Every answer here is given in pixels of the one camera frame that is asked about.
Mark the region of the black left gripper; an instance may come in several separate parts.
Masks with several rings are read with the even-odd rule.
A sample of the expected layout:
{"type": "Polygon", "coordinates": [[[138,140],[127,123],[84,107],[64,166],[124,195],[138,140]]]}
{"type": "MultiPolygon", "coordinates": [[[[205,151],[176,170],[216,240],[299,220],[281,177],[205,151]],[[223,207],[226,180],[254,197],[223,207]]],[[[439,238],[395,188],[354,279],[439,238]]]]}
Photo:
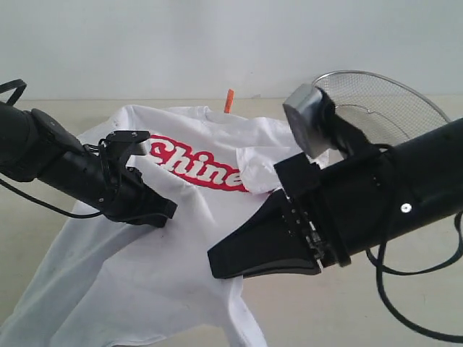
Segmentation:
{"type": "Polygon", "coordinates": [[[152,191],[134,167],[110,164],[85,172],[85,203],[109,220],[163,228],[172,219],[177,204],[152,191]]]}

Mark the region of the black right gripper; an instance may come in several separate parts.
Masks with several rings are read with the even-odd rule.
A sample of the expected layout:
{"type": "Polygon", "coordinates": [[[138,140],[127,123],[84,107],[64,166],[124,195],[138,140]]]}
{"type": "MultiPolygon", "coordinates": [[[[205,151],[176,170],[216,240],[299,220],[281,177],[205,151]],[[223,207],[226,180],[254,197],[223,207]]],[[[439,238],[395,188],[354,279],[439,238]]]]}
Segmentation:
{"type": "Polygon", "coordinates": [[[351,264],[322,185],[322,169],[304,153],[274,165],[283,190],[273,192],[237,230],[208,250],[214,278],[318,275],[351,264]]]}

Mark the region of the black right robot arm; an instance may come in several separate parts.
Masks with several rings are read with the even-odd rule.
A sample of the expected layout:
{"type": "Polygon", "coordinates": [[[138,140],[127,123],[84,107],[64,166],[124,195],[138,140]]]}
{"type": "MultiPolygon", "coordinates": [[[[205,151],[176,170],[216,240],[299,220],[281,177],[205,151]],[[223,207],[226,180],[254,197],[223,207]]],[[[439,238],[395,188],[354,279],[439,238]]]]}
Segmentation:
{"type": "Polygon", "coordinates": [[[276,164],[281,188],[208,251],[213,277],[317,275],[462,211],[462,121],[327,168],[300,153],[276,164]]]}

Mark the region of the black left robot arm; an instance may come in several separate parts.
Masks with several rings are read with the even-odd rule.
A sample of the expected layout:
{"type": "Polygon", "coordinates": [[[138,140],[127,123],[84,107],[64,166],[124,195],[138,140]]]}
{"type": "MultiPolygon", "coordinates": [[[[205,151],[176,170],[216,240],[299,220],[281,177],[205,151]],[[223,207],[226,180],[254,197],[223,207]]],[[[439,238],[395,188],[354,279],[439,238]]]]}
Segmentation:
{"type": "Polygon", "coordinates": [[[95,208],[114,222],[161,228],[177,204],[144,183],[127,161],[144,155],[147,131],[112,131],[96,146],[82,144],[57,120],[34,108],[1,104],[1,174],[35,179],[95,208]]]}

